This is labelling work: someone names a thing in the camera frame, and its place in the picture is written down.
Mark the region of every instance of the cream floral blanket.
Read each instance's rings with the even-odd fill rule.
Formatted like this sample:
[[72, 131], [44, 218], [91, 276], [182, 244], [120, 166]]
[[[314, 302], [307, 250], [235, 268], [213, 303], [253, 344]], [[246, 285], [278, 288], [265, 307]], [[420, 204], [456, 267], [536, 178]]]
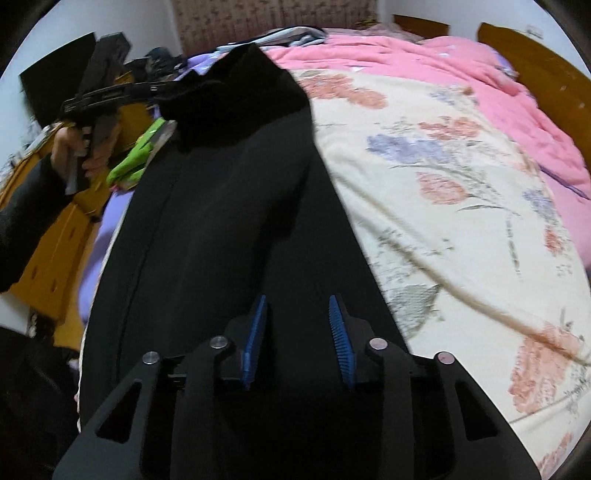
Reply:
[[292, 73], [411, 350], [452, 352], [549, 478], [591, 419], [591, 296], [536, 163], [470, 87]]

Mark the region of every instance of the human hand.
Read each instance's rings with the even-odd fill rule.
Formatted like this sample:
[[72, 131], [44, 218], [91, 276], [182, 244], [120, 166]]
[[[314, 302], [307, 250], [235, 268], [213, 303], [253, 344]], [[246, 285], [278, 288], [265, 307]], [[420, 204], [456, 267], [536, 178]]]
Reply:
[[[92, 149], [92, 155], [82, 163], [82, 169], [86, 170], [87, 178], [94, 178], [106, 169], [109, 157], [113, 152], [121, 127], [116, 124], [111, 134], [100, 145]], [[86, 154], [81, 130], [75, 127], [62, 127], [56, 133], [51, 152], [51, 166], [62, 178], [67, 181], [69, 165], [75, 161], [74, 157]]]

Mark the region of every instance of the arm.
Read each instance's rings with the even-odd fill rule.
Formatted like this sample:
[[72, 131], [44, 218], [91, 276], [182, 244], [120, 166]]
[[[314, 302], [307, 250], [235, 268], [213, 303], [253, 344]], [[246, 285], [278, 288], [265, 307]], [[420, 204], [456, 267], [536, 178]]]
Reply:
[[[83, 163], [87, 177], [94, 177], [106, 163], [119, 127]], [[56, 133], [51, 155], [44, 157], [27, 175], [6, 207], [0, 211], [0, 292], [16, 283], [35, 252], [39, 240], [72, 200], [65, 195], [64, 179], [74, 156], [83, 153], [82, 135], [75, 128]]]

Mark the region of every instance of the brown patterned curtain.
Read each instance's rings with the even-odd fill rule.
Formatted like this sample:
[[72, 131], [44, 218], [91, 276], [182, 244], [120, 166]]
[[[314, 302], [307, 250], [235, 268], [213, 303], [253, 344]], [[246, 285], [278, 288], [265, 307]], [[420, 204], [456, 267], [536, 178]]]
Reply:
[[272, 28], [354, 28], [375, 13], [375, 0], [173, 0], [185, 55], [246, 40]]

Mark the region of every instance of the silver screw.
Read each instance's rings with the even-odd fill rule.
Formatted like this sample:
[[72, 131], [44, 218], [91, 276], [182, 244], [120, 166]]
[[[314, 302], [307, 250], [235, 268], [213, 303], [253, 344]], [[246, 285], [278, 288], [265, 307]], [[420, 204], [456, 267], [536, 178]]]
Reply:
[[209, 341], [209, 346], [215, 349], [226, 348], [228, 346], [228, 339], [222, 335], [218, 335]]
[[145, 353], [142, 357], [142, 362], [146, 365], [154, 365], [157, 364], [160, 360], [160, 356], [157, 352], [148, 352]]
[[437, 354], [437, 359], [443, 365], [451, 365], [453, 362], [456, 361], [456, 357], [454, 357], [450, 352], [439, 352]]
[[388, 347], [388, 342], [383, 338], [376, 337], [369, 341], [369, 346], [374, 350], [384, 350]]

